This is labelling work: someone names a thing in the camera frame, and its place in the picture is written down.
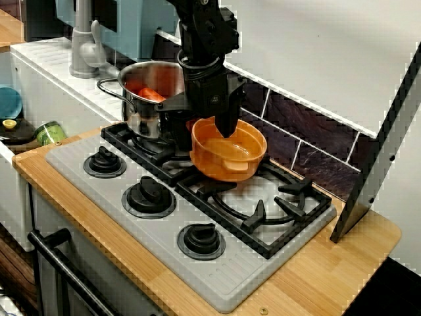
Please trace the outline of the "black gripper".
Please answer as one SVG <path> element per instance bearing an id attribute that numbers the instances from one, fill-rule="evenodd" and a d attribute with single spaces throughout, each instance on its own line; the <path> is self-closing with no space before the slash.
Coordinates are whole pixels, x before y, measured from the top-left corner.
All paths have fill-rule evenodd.
<path id="1" fill-rule="evenodd" d="M 161 138 L 175 144 L 180 151 L 191 151 L 191 132 L 187 124 L 195 115 L 201 118 L 215 116 L 217 130 L 223 138 L 229 138 L 237 127 L 247 80 L 225 67 L 207 75 L 183 67 L 182 78 L 184 91 L 156 106 L 160 113 Z"/>

